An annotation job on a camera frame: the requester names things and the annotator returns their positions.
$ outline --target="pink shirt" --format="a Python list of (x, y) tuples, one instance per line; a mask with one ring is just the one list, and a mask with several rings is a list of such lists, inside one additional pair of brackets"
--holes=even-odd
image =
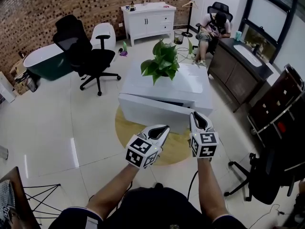
[[(219, 36), (219, 31), (217, 29), (217, 27), (215, 28), (215, 30), (213, 30), (213, 28), (210, 27), (210, 25), (208, 25), (208, 23), (211, 21), (211, 16), (209, 13), (207, 13), (204, 17), (203, 17), (203, 21), (201, 23), (201, 25), (209, 32), (214, 32), (216, 34), (216, 36)], [(224, 25), (225, 31), (226, 33), (231, 33), (231, 24), (229, 22), (229, 20), (227, 20), (225, 22)]]

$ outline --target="bathtub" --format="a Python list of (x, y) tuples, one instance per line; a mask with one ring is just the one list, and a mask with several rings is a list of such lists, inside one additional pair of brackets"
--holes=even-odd
[(24, 67), (45, 78), (54, 81), (72, 72), (71, 65), (56, 44), (51, 44), (31, 52), (23, 62)]

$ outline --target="red object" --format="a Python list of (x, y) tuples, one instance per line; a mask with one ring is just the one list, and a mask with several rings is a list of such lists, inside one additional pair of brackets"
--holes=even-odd
[(281, 133), (286, 132), (286, 126), (282, 122), (277, 123), (277, 127), (278, 127), (278, 129), (280, 130)]

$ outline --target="checkered cloth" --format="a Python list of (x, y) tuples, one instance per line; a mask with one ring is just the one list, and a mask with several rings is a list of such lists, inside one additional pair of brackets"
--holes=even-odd
[(11, 205), (15, 207), (15, 197), (10, 180), (0, 183), (0, 228), (4, 228), (5, 217), (2, 213), (3, 206)]

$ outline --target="round wooden board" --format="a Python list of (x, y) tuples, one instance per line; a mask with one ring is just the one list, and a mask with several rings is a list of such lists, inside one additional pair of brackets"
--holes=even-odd
[[(115, 115), (116, 134), (125, 148), (132, 135), (137, 135), (146, 126), (125, 119), (121, 107), (118, 107)], [(163, 151), (160, 158), (154, 163), (156, 166), (164, 166), (178, 163), (191, 155), (191, 149), (188, 145), (190, 131), (187, 129), (183, 135), (169, 133), (163, 145)]]

